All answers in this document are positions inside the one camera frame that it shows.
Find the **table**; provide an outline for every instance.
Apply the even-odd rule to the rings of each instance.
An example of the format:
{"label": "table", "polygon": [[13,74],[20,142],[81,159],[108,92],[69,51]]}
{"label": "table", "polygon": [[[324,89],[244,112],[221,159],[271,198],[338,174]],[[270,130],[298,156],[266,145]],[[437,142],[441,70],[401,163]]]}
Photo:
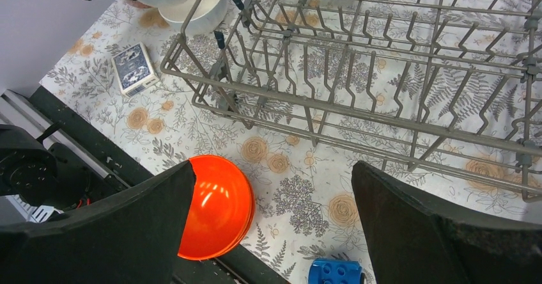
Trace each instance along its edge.
{"label": "table", "polygon": [[[228,8],[222,28],[236,17],[233,3]],[[116,1],[41,84],[153,173],[199,154],[234,161],[249,177],[258,208],[242,245],[290,282],[306,283],[312,260],[327,257],[359,261],[368,283],[374,283],[350,185],[358,155],[325,145],[314,148],[293,135],[246,130],[201,111],[191,106],[189,87],[170,75],[160,74],[160,84],[132,99],[120,95],[110,58],[143,42],[158,70],[175,34],[156,9]],[[212,57],[213,43],[211,35],[201,35],[190,44],[201,56]],[[540,204],[526,204],[515,193],[434,175],[415,180],[417,187],[457,204],[542,223]],[[289,209],[291,201],[302,201],[304,209]]]}

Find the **blue toy block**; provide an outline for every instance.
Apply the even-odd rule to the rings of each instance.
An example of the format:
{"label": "blue toy block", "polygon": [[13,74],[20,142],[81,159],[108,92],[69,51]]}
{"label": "blue toy block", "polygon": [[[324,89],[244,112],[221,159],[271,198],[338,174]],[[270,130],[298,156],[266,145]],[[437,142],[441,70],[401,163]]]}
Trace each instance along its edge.
{"label": "blue toy block", "polygon": [[361,284],[362,272],[358,262],[319,258],[309,269],[309,284]]}

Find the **stacked orange bowl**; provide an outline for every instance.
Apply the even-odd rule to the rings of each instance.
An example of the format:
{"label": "stacked orange bowl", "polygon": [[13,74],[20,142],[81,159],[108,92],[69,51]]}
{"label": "stacked orange bowl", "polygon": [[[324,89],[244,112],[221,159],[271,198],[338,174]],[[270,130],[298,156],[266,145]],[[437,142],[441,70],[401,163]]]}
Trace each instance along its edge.
{"label": "stacked orange bowl", "polygon": [[216,155],[189,161],[196,186],[178,256],[207,260],[231,251],[247,235],[256,202],[251,183],[231,161]]}

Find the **deck of cards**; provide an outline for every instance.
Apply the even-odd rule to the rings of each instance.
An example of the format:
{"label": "deck of cards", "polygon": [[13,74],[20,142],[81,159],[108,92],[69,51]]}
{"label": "deck of cards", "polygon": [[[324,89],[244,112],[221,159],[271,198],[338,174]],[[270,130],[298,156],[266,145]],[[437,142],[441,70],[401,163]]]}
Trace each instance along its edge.
{"label": "deck of cards", "polygon": [[120,91],[125,97],[133,97],[160,80],[143,43],[115,55],[112,63]]}

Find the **dishwasher rack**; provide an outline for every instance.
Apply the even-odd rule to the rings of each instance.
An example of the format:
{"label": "dishwasher rack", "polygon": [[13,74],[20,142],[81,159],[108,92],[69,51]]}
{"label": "dishwasher rack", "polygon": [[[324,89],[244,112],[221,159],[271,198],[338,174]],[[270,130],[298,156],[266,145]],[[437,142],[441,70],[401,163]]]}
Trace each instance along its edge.
{"label": "dishwasher rack", "polygon": [[[197,0],[160,68],[190,86],[194,106],[248,129],[352,150],[383,170],[399,167],[401,177],[426,170],[535,201],[542,198],[530,182],[542,173],[535,164],[542,157],[540,1],[473,8],[469,0],[234,0],[239,15],[226,36],[215,32],[217,59],[206,67],[184,33]],[[471,46],[475,36],[485,38],[483,48]],[[401,71],[378,78],[385,63]],[[386,91],[385,111],[375,88],[382,81],[395,87]],[[517,95],[522,102],[510,105]],[[511,115],[504,122],[503,111]],[[504,159],[449,148],[458,142]],[[520,178],[469,170],[470,162]]]}

